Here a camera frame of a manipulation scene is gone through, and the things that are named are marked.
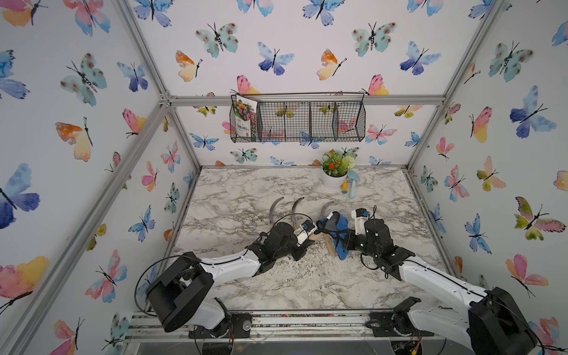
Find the blue grey rag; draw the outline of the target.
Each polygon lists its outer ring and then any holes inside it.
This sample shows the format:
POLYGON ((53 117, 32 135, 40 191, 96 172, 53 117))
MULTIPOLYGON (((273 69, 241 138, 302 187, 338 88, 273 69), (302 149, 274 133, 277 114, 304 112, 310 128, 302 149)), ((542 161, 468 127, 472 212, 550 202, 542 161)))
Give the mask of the blue grey rag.
POLYGON ((349 254, 347 250, 348 242, 348 220, 338 212, 329 215, 325 224, 325 229, 330 232, 334 244, 334 250, 340 260, 345 260, 349 254))

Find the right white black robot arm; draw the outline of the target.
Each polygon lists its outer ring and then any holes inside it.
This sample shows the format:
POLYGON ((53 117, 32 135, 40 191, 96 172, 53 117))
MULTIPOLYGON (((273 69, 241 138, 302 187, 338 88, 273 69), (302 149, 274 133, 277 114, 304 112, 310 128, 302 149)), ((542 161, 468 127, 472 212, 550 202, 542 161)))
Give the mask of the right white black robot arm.
POLYGON ((398 281, 415 285, 436 297, 432 306, 408 297, 393 308, 384 331, 411 336, 430 332, 458 343, 475 354, 529 354, 542 342, 529 326, 513 297, 504 289, 472 285, 443 272, 412 251, 394 244, 384 220, 366 209, 352 212, 355 227, 340 227, 341 214, 318 220, 316 231, 330 235, 347 251, 369 257, 374 269, 398 281))

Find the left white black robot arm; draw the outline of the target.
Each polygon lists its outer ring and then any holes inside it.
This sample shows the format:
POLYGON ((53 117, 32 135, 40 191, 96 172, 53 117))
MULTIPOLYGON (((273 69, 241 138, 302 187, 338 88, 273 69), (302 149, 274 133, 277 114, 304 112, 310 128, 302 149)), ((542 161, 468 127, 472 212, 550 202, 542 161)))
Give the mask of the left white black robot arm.
POLYGON ((300 260, 314 243, 310 236, 316 229, 310 220, 298 229, 279 222, 236 254, 200 259, 193 252, 185 252, 150 284, 146 300, 167 333, 190 324, 212 337, 222 337, 231 330, 233 316, 217 297, 207 299, 211 289, 262 275, 284 257, 300 260))

